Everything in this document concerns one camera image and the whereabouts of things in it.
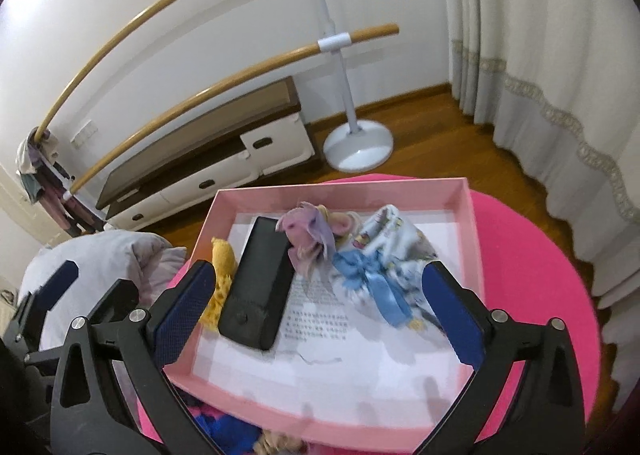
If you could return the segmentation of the yellow crochet toy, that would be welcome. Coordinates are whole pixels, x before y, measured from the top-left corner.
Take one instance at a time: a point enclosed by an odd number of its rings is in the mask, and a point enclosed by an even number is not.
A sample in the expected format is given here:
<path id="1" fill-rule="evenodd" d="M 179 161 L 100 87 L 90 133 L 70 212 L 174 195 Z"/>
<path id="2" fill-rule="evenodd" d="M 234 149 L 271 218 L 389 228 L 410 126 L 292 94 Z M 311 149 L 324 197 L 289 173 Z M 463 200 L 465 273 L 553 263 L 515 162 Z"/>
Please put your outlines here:
<path id="1" fill-rule="evenodd" d="M 221 238 L 212 239 L 212 265 L 215 273 L 214 292 L 201 315 L 200 323 L 208 331 L 218 331 L 221 311 L 238 268 L 238 261 L 228 241 Z"/>

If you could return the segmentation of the black leather case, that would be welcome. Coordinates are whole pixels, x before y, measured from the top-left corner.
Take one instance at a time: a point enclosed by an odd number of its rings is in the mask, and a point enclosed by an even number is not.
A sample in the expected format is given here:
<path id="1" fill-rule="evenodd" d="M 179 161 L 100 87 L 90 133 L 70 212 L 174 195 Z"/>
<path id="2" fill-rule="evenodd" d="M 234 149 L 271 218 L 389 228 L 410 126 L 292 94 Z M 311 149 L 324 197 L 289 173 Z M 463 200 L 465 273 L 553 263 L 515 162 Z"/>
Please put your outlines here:
<path id="1" fill-rule="evenodd" d="M 218 322 L 221 336 L 259 351 L 276 342 L 295 274 L 291 244 L 276 227 L 265 216 L 254 222 Z"/>

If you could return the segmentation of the royal blue knitted cloth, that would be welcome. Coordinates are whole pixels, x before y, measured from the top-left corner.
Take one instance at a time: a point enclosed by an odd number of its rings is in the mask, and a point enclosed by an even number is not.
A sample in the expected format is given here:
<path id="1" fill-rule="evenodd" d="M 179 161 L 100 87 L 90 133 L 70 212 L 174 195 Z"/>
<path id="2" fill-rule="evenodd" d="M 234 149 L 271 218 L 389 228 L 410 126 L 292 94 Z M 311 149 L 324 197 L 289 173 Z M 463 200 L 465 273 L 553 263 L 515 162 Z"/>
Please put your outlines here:
<path id="1" fill-rule="evenodd" d="M 249 454 L 262 434 L 262 429 L 233 416 L 216 415 L 191 409 L 193 418 L 218 447 L 230 455 Z"/>

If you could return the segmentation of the beige scrunchie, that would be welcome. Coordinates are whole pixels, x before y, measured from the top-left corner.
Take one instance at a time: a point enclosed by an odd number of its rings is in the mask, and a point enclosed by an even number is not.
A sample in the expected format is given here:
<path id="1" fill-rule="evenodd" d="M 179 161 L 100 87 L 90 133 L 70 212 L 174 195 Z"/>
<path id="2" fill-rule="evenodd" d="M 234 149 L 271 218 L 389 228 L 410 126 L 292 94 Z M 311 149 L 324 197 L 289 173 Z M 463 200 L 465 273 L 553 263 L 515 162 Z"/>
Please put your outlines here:
<path id="1" fill-rule="evenodd" d="M 264 430 L 254 443 L 253 452 L 257 455 L 305 454 L 307 444 L 285 433 Z"/>

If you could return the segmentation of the purple fabric scrunchie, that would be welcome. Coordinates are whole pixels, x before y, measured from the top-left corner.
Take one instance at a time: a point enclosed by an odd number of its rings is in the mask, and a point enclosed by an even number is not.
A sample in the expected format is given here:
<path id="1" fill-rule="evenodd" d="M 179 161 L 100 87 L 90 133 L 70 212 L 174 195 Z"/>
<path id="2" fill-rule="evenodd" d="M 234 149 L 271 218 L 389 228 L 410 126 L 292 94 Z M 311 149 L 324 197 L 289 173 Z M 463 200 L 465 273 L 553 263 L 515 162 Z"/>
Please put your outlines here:
<path id="1" fill-rule="evenodd" d="M 302 201 L 281 216 L 276 231 L 283 233 L 291 245 L 288 259 L 296 274 L 310 281 L 314 271 L 329 262 L 360 226 L 355 212 L 331 211 L 323 204 Z"/>

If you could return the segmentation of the white printed cloth blue bow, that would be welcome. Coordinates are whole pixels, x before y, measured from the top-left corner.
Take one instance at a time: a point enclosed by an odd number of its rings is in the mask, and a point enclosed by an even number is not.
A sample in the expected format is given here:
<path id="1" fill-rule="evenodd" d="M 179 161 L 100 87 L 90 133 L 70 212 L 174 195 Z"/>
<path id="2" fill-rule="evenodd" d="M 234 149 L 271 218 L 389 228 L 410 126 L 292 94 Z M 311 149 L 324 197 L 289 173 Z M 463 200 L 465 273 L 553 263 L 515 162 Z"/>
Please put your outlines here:
<path id="1" fill-rule="evenodd" d="M 338 301 L 396 329 L 426 331 L 439 321 L 422 289 L 431 241 L 392 204 L 378 209 L 332 257 L 330 283 Z"/>

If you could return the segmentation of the clothes hanging on barre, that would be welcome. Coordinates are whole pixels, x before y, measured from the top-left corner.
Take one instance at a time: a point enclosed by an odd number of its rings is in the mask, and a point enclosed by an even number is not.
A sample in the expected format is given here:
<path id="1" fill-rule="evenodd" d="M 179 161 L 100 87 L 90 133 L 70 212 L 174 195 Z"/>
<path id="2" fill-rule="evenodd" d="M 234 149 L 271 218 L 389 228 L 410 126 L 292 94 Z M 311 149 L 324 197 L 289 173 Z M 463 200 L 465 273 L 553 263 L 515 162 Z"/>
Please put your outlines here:
<path id="1" fill-rule="evenodd" d="M 106 222 L 101 215 L 77 195 L 67 193 L 72 179 L 58 163 L 58 140 L 49 131 L 35 140 L 38 128 L 17 147 L 17 178 L 31 204 L 39 206 L 70 237 L 102 232 Z"/>

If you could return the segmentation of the pink round table cover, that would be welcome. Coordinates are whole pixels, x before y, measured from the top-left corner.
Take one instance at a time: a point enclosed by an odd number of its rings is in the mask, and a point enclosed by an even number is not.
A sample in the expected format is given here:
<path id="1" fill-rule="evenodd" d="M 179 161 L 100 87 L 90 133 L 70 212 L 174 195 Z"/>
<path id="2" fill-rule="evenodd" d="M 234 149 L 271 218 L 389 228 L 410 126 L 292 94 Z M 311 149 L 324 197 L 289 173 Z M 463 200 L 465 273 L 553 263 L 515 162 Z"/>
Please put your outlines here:
<path id="1" fill-rule="evenodd" d="M 363 175 L 329 183 L 441 180 Z M 600 331 L 592 301 L 573 264 L 535 224 L 497 199 L 470 189 L 480 244 L 484 289 L 477 294 L 487 308 L 501 309 L 524 323 L 563 319 L 570 333 L 582 382 L 585 407 L 596 401 L 600 377 Z M 385 453 L 311 443 L 323 453 Z"/>

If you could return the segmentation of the pink cardboard box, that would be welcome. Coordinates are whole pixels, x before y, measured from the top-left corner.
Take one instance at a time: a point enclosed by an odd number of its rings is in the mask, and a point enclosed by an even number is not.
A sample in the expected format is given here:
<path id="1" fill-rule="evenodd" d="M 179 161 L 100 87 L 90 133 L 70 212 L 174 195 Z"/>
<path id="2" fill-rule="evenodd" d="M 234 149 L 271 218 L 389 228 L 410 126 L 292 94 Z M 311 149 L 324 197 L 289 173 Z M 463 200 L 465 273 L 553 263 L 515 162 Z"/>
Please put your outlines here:
<path id="1" fill-rule="evenodd" d="M 393 204 L 431 241 L 439 259 L 461 285 L 477 293 L 484 289 L 473 204 L 469 185 L 463 178 L 223 189 L 209 209 L 193 249 L 193 259 L 210 257 L 213 238 L 229 241 L 235 253 L 242 253 L 259 215 L 277 218 L 302 201 L 324 204 L 331 210 L 356 212 L 363 218 L 386 204 Z M 168 378 L 187 393 L 190 393 L 191 367 L 202 331 L 206 330 L 193 331 L 179 360 L 166 368 Z M 242 413 L 228 414 L 310 443 L 385 453 L 413 451 L 442 418 L 419 429 L 337 425 L 310 417 L 270 415 L 266 409 L 258 409 L 253 418 Z"/>

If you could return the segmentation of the white TV cabinet brown top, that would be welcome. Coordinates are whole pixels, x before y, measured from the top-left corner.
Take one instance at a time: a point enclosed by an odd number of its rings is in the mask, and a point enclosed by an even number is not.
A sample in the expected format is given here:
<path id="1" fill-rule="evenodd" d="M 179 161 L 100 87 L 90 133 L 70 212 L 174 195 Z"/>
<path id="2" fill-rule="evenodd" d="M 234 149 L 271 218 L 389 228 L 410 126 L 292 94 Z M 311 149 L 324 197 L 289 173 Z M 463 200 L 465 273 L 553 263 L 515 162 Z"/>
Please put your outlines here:
<path id="1" fill-rule="evenodd" d="M 137 231 L 215 196 L 320 159 L 286 77 L 204 112 L 117 166 L 96 203 Z"/>

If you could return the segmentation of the white barre stand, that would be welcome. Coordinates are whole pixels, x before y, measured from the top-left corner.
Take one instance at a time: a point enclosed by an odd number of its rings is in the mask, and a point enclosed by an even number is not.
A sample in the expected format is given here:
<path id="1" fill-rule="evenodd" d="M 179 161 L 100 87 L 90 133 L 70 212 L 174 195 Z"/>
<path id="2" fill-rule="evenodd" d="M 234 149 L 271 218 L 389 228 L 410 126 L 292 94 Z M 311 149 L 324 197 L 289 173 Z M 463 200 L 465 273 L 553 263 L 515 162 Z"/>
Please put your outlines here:
<path id="1" fill-rule="evenodd" d="M 346 32 L 338 32 L 326 0 L 314 0 L 322 28 L 320 50 L 329 54 L 346 122 L 326 137 L 323 155 L 329 166 L 344 173 L 371 171 L 386 162 L 394 151 L 392 132 L 382 123 L 359 120 L 350 89 L 342 49 L 354 43 Z"/>

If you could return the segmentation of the lower wooden ballet bar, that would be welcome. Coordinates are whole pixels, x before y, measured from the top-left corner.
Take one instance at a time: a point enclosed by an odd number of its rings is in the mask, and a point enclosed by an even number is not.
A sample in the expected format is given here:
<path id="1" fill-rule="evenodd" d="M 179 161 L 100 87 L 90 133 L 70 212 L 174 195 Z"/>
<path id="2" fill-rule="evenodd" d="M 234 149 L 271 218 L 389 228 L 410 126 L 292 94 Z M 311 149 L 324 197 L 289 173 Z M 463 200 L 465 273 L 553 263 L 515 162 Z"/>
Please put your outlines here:
<path id="1" fill-rule="evenodd" d="M 86 173 L 81 175 L 81 177 L 78 178 L 69 189 L 66 189 L 63 194 L 62 201 L 66 202 L 70 200 L 70 198 L 72 198 L 78 190 L 81 189 L 81 187 L 84 187 L 99 172 L 117 158 L 124 155 L 125 152 L 128 152 L 128 150 L 133 148 L 134 145 L 137 145 L 160 128 L 163 128 L 166 124 L 186 115 L 187 112 L 198 107 L 198 105 L 201 105 L 222 93 L 226 93 L 241 84 L 256 79 L 263 74 L 268 74 L 268 72 L 298 63 L 303 59 L 311 58 L 319 54 L 334 53 L 341 51 L 342 48 L 348 48 L 349 46 L 357 43 L 396 36 L 398 33 L 400 33 L 399 26 L 394 22 L 354 30 L 351 32 L 340 32 L 335 36 L 321 38 L 314 43 L 301 46 L 300 48 L 294 48 L 292 51 L 270 57 L 255 65 L 244 68 L 235 74 L 214 83 L 205 90 L 188 97 L 173 108 L 164 111 L 163 114 L 152 119 L 145 126 L 142 126 L 142 128 L 128 136 L 125 141 L 118 144 L 111 150 L 111 152 L 108 152 L 96 164 L 94 164 Z"/>

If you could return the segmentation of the cream curtain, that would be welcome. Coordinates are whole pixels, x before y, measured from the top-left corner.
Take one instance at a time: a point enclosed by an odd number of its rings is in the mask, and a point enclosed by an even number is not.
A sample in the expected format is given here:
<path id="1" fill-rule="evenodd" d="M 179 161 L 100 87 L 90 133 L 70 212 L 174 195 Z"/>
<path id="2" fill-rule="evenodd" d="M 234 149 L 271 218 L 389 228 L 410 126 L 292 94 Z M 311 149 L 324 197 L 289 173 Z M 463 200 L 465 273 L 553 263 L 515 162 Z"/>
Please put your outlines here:
<path id="1" fill-rule="evenodd" d="M 452 93 L 547 192 L 611 316 L 622 407 L 639 379 L 639 11 L 634 0 L 446 0 Z"/>

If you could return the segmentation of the white wall socket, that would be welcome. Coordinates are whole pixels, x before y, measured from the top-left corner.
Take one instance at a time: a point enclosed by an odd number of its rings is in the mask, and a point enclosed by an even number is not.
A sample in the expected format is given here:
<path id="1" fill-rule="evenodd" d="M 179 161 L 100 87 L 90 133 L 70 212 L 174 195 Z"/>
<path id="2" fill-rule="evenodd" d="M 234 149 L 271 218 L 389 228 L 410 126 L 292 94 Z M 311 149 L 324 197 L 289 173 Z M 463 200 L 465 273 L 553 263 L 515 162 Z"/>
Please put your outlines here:
<path id="1" fill-rule="evenodd" d="M 70 139 L 73 148 L 80 149 L 85 143 L 98 132 L 98 127 L 92 120 L 88 120 Z"/>

